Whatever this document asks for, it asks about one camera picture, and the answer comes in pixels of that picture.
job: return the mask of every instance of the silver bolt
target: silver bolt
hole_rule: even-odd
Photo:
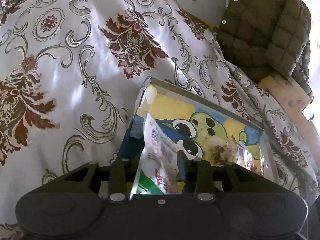
[[[110,199],[112,201],[123,201],[125,199],[125,195],[122,193],[113,193],[110,195]]]
[[[200,199],[201,201],[210,201],[213,200],[213,195],[210,193],[200,193],[198,195],[198,199]]]

